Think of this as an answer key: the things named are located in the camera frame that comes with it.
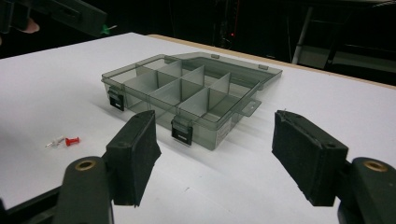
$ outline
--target chair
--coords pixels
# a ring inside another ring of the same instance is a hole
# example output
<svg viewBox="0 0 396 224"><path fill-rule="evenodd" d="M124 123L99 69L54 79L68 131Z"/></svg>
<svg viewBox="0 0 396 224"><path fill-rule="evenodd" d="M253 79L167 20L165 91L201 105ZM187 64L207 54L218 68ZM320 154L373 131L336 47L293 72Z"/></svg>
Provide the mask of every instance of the chair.
<svg viewBox="0 0 396 224"><path fill-rule="evenodd" d="M332 42L324 70L396 85L395 26L396 1L366 7L351 14Z"/></svg>

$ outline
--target white table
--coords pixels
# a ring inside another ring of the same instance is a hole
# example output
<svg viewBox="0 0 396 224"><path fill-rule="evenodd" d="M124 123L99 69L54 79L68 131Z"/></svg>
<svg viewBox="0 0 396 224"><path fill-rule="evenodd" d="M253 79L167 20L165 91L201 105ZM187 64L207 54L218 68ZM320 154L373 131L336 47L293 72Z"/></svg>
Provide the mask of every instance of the white table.
<svg viewBox="0 0 396 224"><path fill-rule="evenodd" d="M102 156L133 115L109 104L103 73L157 54L208 49L127 34L1 60L0 197L6 208L60 186L70 162ZM157 125L163 154L141 206L113 207L117 224L338 223L339 202L311 206L272 154L278 109L305 116L346 144L349 161L371 157L396 167L394 88L275 61L239 60L280 68L283 75L259 92L262 105L215 151L185 147ZM45 147L59 135L81 142Z"/></svg>

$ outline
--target clamp jaw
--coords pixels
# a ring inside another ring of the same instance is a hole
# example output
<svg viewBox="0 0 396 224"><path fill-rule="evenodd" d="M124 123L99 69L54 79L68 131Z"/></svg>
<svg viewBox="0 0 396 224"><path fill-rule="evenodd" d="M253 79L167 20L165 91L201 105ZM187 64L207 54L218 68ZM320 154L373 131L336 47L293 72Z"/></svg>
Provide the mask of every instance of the clamp jaw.
<svg viewBox="0 0 396 224"><path fill-rule="evenodd" d="M276 112L273 154L314 206L341 200L342 224L396 220L396 170L370 159L346 161L348 148L301 115Z"/></svg>
<svg viewBox="0 0 396 224"><path fill-rule="evenodd" d="M114 223L115 205L139 206L155 161L161 156L155 113L133 116L106 146L105 155L73 161L62 185L6 210L0 223Z"/></svg>

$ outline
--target transparent plastic box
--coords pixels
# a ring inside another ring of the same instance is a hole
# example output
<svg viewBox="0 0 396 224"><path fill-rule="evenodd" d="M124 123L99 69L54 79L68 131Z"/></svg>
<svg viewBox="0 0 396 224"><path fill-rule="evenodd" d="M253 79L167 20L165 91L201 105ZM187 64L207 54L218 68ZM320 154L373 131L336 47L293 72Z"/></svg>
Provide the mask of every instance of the transparent plastic box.
<svg viewBox="0 0 396 224"><path fill-rule="evenodd" d="M157 55L102 75L110 104L135 113L155 110L177 140L215 149L242 117L261 104L257 91L282 70L196 52Z"/></svg>

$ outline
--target box latch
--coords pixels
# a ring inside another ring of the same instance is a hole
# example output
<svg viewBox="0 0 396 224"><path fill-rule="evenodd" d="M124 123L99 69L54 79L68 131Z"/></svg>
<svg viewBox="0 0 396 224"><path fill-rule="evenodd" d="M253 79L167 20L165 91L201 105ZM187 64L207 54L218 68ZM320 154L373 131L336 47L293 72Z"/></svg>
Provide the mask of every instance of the box latch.
<svg viewBox="0 0 396 224"><path fill-rule="evenodd" d="M172 137L182 143L191 146L192 142L192 125L188 119L176 115L172 120Z"/></svg>
<svg viewBox="0 0 396 224"><path fill-rule="evenodd" d="M113 87L110 87L107 93L108 98L110 99L110 104L116 107L118 110L124 111L123 95Z"/></svg>

